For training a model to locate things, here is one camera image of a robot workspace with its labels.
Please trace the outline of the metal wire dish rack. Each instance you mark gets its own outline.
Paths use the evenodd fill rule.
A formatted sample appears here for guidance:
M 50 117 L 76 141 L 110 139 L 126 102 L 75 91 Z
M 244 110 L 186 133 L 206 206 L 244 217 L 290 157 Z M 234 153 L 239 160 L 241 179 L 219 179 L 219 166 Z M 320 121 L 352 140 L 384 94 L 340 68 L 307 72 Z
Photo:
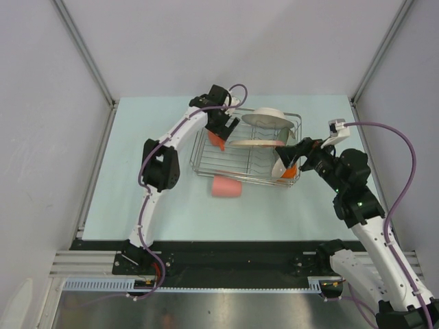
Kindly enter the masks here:
M 231 141 L 239 140 L 276 140 L 280 130 L 265 130 L 248 125 L 241 120 L 243 114 L 250 114 L 253 109 L 238 108 L 232 118 L 238 118 L 239 124 L 225 142 L 225 151 L 214 147 L 208 140 L 206 130 L 198 132 L 191 152 L 190 164 L 192 169 L 203 176 L 213 177 L 222 175 L 242 182 L 272 185 L 293 186 L 300 178 L 300 173 L 294 179 L 276 179 L 271 176 L 272 167 L 278 158 L 275 147 L 233 147 Z M 294 126 L 291 129 L 296 135 L 297 142 L 301 137 L 302 119 L 297 114 L 284 113 Z

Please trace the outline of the pink plastic cup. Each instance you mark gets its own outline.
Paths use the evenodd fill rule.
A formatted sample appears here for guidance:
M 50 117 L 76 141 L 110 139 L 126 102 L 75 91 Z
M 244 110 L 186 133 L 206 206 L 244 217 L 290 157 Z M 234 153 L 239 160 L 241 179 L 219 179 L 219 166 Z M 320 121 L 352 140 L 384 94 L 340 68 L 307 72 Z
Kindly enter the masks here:
M 242 183 L 224 176 L 213 178 L 211 195 L 213 197 L 236 198 L 242 194 Z

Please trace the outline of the large white grey-rimmed plate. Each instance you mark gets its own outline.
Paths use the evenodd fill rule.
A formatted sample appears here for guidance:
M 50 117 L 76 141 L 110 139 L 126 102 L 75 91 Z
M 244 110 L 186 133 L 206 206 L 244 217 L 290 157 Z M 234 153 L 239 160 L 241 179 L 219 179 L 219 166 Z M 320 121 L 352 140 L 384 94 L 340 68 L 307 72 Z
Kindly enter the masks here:
M 274 108 L 257 108 L 250 114 L 243 114 L 241 120 L 248 125 L 265 130 L 292 129 L 294 126 L 282 111 Z

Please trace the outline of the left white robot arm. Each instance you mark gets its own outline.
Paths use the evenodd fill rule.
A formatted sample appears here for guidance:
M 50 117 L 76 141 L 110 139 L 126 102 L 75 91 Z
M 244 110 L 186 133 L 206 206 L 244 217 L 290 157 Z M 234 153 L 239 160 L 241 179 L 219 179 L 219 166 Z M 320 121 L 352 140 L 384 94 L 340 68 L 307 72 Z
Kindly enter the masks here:
M 194 97 L 182 118 L 157 140 L 147 139 L 143 145 L 138 185 L 144 189 L 138 219 L 121 255 L 135 273 L 142 274 L 154 263 L 163 262 L 151 250 L 154 210 L 165 192 L 173 189 L 180 178 L 178 152 L 200 130 L 206 129 L 221 141 L 227 141 L 239 119 L 232 118 L 234 109 L 244 104 L 232 89 L 212 85 L 208 93 Z

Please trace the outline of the beige and pink floral plate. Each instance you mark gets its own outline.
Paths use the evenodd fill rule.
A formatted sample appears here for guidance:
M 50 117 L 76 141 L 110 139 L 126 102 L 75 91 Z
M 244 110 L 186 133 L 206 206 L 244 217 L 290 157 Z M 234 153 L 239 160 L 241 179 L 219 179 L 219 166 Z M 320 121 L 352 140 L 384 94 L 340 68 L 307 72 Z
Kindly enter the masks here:
M 228 146 L 233 146 L 233 147 L 284 147 L 285 143 L 283 141 L 276 141 L 276 140 L 252 139 L 252 140 L 231 141 L 228 143 Z

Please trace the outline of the white and orange bowl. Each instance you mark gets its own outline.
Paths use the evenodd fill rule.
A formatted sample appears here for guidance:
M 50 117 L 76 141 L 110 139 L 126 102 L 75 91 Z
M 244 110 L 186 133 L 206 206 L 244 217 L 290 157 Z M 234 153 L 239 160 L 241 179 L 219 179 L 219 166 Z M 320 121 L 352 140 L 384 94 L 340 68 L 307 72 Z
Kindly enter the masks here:
M 271 176 L 276 179 L 294 179 L 297 175 L 297 164 L 287 168 L 280 157 L 274 162 L 272 167 Z

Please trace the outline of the green bowl brown rim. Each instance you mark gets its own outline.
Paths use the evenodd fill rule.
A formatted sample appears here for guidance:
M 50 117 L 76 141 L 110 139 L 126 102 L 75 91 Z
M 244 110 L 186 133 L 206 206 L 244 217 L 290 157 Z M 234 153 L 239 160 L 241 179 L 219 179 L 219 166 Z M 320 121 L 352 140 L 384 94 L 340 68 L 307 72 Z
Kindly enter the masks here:
M 284 127 L 279 131 L 277 141 L 281 141 L 284 146 L 293 146 L 297 143 L 294 131 L 287 127 Z

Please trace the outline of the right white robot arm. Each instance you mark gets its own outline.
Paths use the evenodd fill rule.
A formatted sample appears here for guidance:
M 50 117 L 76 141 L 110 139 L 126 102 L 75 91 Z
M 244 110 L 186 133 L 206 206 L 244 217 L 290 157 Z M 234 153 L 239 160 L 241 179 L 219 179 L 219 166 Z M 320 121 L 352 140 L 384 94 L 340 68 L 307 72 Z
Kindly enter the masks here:
M 276 147 L 287 168 L 299 158 L 300 171 L 315 171 L 334 191 L 334 211 L 352 230 L 375 266 L 378 276 L 354 261 L 340 240 L 321 246 L 316 266 L 324 275 L 338 273 L 375 307 L 379 328 L 437 328 L 438 299 L 419 280 L 385 222 L 385 211 L 367 186 L 368 156 L 357 149 L 335 155 L 332 145 L 304 138 L 294 146 Z

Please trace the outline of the orange mug white inside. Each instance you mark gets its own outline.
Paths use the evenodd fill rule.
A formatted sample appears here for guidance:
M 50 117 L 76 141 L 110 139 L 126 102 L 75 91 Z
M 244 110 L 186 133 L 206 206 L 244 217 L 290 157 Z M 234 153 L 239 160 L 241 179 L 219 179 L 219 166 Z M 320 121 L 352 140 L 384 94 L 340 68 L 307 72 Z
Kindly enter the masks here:
M 214 147 L 219 147 L 221 151 L 225 151 L 225 141 L 222 140 L 219 136 L 214 133 L 208 131 L 208 140 Z

